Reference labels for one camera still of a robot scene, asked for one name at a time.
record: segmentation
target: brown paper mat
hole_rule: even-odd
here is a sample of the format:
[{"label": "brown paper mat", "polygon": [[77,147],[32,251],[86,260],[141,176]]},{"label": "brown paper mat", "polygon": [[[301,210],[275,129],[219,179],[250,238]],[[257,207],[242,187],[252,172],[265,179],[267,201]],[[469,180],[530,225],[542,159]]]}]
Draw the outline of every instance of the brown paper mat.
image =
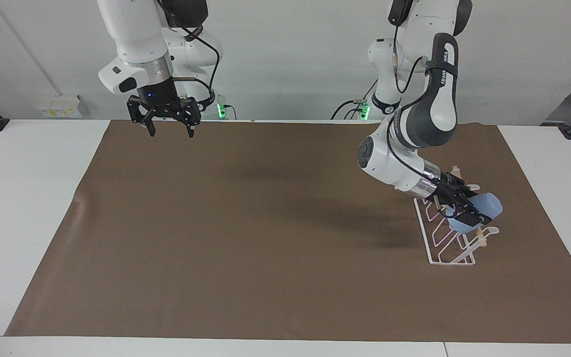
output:
[{"label": "brown paper mat", "polygon": [[110,124],[6,335],[571,343],[571,256],[496,127],[422,151],[505,207],[441,267],[356,164],[375,125],[156,125]]}]

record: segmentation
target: white dish rack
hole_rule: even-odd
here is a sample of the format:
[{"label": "white dish rack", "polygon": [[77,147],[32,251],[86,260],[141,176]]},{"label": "white dish rack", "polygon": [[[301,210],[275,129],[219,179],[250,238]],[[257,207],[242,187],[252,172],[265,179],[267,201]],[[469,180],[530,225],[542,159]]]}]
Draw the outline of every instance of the white dish rack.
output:
[{"label": "white dish rack", "polygon": [[426,199],[414,199],[415,212],[422,230],[426,255],[431,264],[440,266],[472,266],[473,255],[487,246],[487,237],[499,233],[497,227],[484,227],[471,233],[471,238],[449,227],[447,219]]}]

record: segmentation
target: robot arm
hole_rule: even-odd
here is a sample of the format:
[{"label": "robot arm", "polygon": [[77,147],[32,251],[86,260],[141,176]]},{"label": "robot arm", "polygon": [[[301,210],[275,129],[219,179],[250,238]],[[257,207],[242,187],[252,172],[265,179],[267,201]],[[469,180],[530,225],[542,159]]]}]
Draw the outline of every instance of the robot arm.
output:
[{"label": "robot arm", "polygon": [[[358,164],[370,176],[410,196],[448,206],[442,213],[461,233],[492,221],[501,213],[501,204],[494,195],[478,195],[459,177],[441,172],[417,150],[443,145],[455,131],[458,47],[454,35],[466,25],[470,7],[470,0],[392,2],[389,20],[403,27],[403,37],[378,39],[370,46],[369,59],[379,75],[369,99],[370,116],[384,119],[358,152]],[[396,76],[411,63],[422,63],[424,92],[400,106],[399,87],[405,81],[400,75],[397,85]]]},{"label": "robot arm", "polygon": [[[218,64],[223,53],[219,41],[202,28],[206,0],[98,0],[98,6],[118,52],[98,72],[102,84],[114,94],[138,92],[127,100],[127,109],[151,136],[156,134],[152,119],[160,117],[182,122],[193,137],[201,112],[216,99],[212,81],[208,84],[200,67]],[[171,27],[189,33],[161,30],[158,6]]]}]

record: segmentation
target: black strap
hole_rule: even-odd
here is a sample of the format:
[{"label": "black strap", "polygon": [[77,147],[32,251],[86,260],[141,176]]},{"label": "black strap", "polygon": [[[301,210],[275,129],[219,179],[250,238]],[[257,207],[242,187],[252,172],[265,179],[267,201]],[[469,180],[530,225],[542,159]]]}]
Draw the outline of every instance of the black strap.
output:
[{"label": "black strap", "polygon": [[457,67],[442,60],[428,61],[426,63],[426,67],[424,68],[424,72],[428,72],[429,70],[435,68],[445,70],[447,73],[451,73],[453,77],[457,77]]},{"label": "black strap", "polygon": [[388,104],[388,103],[383,102],[382,100],[379,100],[376,97],[376,92],[374,92],[374,94],[372,94],[371,102],[372,102],[372,104],[374,104],[374,106],[376,106],[376,108],[380,109],[385,115],[390,115],[396,109],[398,109],[398,106],[400,106],[400,101],[398,101],[397,103],[394,103],[394,104]]},{"label": "black strap", "polygon": [[402,118],[402,108],[400,108],[398,111],[396,111],[396,114],[394,115],[394,119],[392,119],[392,121],[394,122],[394,134],[396,135],[396,139],[398,139],[400,144],[403,145],[404,147],[406,147],[406,149],[421,149],[421,147],[417,147],[415,145],[412,145],[405,139],[405,137],[402,133],[402,130],[400,128],[401,118]]},{"label": "black strap", "polygon": [[186,40],[186,42],[191,42],[194,39],[196,39],[197,36],[200,36],[202,34],[202,31],[204,31],[204,26],[195,27],[195,30],[193,30],[192,32],[188,32],[188,35],[184,36],[184,39]]},{"label": "black strap", "polygon": [[199,104],[200,106],[202,106],[202,110],[201,112],[206,110],[206,107],[210,106],[211,104],[213,104],[213,102],[215,101],[215,92],[213,91],[211,93],[211,96],[208,97],[207,99],[204,100],[200,100],[199,102],[197,102],[197,104]]}]

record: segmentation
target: white table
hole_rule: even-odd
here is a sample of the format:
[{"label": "white table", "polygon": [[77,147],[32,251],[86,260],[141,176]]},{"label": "white table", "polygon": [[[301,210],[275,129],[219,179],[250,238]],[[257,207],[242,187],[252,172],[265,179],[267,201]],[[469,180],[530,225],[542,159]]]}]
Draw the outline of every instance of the white table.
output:
[{"label": "white table", "polygon": [[[13,120],[0,133],[0,217],[5,216],[0,220],[0,336],[108,124],[108,120]],[[571,254],[571,141],[555,128],[501,126],[500,130]],[[0,356],[10,354],[553,357],[571,356],[571,345],[0,337]]]}]

